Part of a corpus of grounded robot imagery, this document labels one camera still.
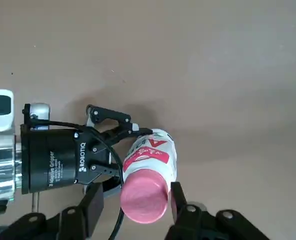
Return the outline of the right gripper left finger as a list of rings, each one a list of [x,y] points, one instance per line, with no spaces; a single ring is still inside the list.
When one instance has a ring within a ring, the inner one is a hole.
[[[0,240],[87,240],[104,207],[103,186],[93,183],[78,205],[62,210],[52,218],[31,212],[0,232]]]

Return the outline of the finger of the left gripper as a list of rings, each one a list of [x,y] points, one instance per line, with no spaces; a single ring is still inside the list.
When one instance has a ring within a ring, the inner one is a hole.
[[[88,127],[94,127],[104,120],[114,120],[118,123],[117,127],[100,133],[104,142],[110,146],[125,138],[151,135],[153,133],[149,128],[139,127],[136,123],[132,123],[131,116],[122,112],[89,104],[86,113],[88,117],[86,126]]]
[[[93,171],[92,195],[111,197],[121,191],[121,177],[115,171]]]

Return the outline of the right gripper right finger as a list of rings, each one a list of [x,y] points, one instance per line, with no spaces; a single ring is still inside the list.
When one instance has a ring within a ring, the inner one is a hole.
[[[284,240],[283,236],[266,235],[242,213],[233,209],[210,214],[199,205],[188,202],[181,183],[171,183],[173,224],[167,240]]]

